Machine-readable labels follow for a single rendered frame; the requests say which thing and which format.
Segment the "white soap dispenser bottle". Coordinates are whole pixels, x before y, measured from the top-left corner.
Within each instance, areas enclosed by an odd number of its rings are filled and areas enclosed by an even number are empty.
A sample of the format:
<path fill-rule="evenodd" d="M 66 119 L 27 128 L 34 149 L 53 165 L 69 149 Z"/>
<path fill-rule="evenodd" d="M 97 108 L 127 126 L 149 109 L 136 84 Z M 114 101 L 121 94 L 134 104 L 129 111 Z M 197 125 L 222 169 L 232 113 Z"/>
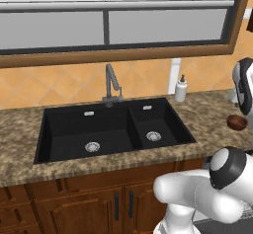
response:
<path fill-rule="evenodd" d="M 188 85 L 185 80 L 185 75 L 181 76 L 181 79 L 176 83 L 174 99 L 177 102 L 184 102 L 186 99 Z"/>

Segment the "wood-framed window with blinds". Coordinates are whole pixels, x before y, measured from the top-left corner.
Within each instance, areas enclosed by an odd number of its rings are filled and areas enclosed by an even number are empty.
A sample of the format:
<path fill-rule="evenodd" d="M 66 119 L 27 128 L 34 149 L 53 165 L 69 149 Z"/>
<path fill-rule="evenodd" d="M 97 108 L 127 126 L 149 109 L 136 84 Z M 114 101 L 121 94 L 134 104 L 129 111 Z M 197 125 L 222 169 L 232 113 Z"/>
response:
<path fill-rule="evenodd" d="M 234 51 L 248 0 L 0 0 L 0 68 Z"/>

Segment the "grey metal tap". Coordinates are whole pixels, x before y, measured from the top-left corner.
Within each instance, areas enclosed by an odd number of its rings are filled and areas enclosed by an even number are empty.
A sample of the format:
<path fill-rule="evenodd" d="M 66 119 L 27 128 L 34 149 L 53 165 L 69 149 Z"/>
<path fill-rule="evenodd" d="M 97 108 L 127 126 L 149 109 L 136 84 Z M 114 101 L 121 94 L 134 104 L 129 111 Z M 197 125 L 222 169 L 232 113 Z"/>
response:
<path fill-rule="evenodd" d="M 113 96 L 112 90 L 118 91 L 119 94 L 117 96 Z M 121 102 L 122 100 L 123 89 L 119 85 L 113 66 L 108 63 L 106 65 L 106 96 L 102 98 L 102 101 L 107 108 L 111 108 L 114 103 Z"/>

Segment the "black double sink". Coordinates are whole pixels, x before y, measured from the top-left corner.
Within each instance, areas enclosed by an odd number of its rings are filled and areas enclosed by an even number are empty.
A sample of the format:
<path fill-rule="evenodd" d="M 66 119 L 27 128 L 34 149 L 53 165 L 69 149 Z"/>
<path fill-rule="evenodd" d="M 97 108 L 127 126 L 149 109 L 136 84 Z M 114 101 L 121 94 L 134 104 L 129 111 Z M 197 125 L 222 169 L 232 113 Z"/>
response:
<path fill-rule="evenodd" d="M 194 143 L 165 98 L 43 111 L 37 164 Z"/>

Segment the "brown wooden cupboard door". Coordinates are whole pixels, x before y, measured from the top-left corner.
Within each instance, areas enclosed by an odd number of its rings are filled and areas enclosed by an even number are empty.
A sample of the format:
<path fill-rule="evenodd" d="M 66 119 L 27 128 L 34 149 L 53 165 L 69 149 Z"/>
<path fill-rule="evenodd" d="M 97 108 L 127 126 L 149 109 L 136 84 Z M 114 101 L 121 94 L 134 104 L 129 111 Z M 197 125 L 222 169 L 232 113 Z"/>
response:
<path fill-rule="evenodd" d="M 115 198 L 119 194 L 119 221 Z M 107 189 L 36 201 L 44 234 L 121 234 L 122 190 Z"/>
<path fill-rule="evenodd" d="M 128 192 L 133 191 L 133 213 L 128 217 Z M 142 183 L 124 187 L 124 234 L 152 234 L 163 218 L 166 205 L 157 200 L 153 183 Z"/>

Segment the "brown wooden bowl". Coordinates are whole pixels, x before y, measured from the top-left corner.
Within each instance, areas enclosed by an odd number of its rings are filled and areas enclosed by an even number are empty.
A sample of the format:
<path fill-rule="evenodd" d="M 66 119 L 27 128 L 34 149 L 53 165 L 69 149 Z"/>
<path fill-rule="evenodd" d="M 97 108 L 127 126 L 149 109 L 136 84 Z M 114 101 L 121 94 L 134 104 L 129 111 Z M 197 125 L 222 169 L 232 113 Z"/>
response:
<path fill-rule="evenodd" d="M 248 121 L 245 117 L 239 115 L 230 115 L 227 117 L 226 123 L 231 129 L 241 131 L 246 128 Z"/>

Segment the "dishwasher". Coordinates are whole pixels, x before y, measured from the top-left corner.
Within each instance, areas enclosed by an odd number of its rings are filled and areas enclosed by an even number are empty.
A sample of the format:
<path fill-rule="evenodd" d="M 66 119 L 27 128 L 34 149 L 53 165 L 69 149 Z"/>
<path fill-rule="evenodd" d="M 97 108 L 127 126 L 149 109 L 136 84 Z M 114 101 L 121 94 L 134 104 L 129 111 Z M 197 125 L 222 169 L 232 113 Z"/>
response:
<path fill-rule="evenodd" d="M 221 223 L 210 218 L 194 222 L 201 234 L 253 234 L 253 209 L 243 212 L 234 223 Z"/>

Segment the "brown wooden drawer front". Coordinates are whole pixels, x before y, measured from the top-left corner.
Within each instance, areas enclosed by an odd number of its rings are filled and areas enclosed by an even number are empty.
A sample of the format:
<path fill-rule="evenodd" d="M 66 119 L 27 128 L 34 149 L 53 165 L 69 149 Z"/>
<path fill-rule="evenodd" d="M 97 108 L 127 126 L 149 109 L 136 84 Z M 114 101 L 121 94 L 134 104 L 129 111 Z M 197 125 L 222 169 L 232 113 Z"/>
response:
<path fill-rule="evenodd" d="M 0 188 L 0 234 L 42 234 L 24 186 Z"/>

